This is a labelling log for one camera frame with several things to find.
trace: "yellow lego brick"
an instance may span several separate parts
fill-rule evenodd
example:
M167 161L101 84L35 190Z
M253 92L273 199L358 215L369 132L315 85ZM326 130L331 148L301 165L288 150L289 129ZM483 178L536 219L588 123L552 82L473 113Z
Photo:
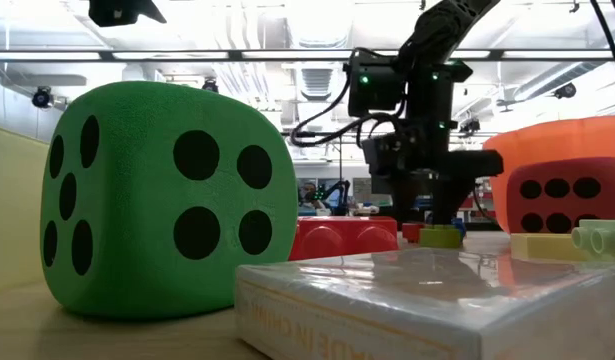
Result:
M587 260L585 252L574 247L570 234L511 234L511 255L522 260Z

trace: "ceiling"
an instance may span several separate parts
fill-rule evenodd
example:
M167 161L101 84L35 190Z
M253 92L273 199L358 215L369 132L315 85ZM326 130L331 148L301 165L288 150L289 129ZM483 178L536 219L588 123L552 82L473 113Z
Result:
M461 49L604 49L601 28L588 1L571 12L573 0L501 0L467 38ZM397 49L413 31L421 13L420 0L171 0L155 1L168 20L165 25L141 18L136 25L98 28L87 16L86 0L0 0L0 50L205 50L352 48ZM427 0L427 8L437 0ZM609 0L599 0L611 29L615 12ZM555 62L473 62L474 75L459 84L453 112L483 119L505 118L496 100L509 100L513 89L555 66ZM55 94L73 100L105 83L163 76L170 82L200 86L217 77L220 91L280 117L291 127L326 106L319 94L333 99L344 82L342 63L9 63L0 64L11 82L31 91L50 85ZM609 66L606 82L615 80ZM593 83L598 76L585 75ZM583 81L585 76L576 78ZM44 83L34 84L34 79ZM513 104L512 109L527 108ZM567 108L547 103L548 108ZM531 115L548 119L552 111ZM321 129L349 121L345 105L320 121ZM514 126L522 126L522 120ZM505 127L493 126L496 131Z

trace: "mint green block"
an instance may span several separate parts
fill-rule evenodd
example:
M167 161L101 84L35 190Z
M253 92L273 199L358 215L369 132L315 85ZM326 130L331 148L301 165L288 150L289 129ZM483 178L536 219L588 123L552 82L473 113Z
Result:
M228 307L238 265L288 259L297 213L287 146L261 113L178 85L106 85L74 101L52 139L45 279L81 314Z
M460 230L454 225L427 225L420 229L422 247L458 249L462 246Z
M571 236L574 246L585 250L589 260L615 261L615 220L580 220Z

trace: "lego stud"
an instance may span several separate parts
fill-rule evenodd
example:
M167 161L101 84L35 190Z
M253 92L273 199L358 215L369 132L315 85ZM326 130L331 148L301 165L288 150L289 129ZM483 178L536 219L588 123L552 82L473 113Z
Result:
M599 255L615 254L615 232L595 229L591 233L591 247Z
M571 232L574 247L580 250L591 249L591 230L584 227L574 228Z

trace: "light yellow toy block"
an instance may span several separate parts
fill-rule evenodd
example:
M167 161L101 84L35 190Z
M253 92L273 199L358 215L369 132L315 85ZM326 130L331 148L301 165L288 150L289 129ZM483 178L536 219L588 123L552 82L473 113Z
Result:
M615 261L615 220L581 220L571 239L589 260Z
M512 234L511 256L521 260L587 260L585 252L574 247L569 234Z

